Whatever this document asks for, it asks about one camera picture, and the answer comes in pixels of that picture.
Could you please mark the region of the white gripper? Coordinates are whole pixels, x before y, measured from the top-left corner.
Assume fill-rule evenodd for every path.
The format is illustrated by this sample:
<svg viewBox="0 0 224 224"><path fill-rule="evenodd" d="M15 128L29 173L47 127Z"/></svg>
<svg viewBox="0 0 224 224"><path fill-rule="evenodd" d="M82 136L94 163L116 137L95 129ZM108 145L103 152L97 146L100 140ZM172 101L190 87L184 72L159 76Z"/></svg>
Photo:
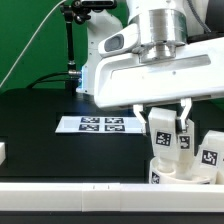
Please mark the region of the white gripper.
<svg viewBox="0 0 224 224"><path fill-rule="evenodd" d="M224 96L224 37L196 43L159 40L140 45L140 29L131 24L101 41L101 61L96 67L94 101L100 108L133 106L147 133L143 105L180 101L177 118L186 132L192 100Z"/></svg>

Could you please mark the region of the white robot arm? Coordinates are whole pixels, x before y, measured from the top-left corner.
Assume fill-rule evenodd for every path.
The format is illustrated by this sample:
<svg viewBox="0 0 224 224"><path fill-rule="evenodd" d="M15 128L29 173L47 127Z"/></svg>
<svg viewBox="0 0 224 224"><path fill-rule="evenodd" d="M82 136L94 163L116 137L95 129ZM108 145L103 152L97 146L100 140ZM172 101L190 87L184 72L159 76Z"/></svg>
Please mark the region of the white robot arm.
<svg viewBox="0 0 224 224"><path fill-rule="evenodd" d="M179 102L179 127L197 100L224 96L224 34L207 21L212 0L126 0L128 25L106 7L115 0L81 0L90 10L88 59L80 91L100 108L131 106L142 124L146 106Z"/></svg>

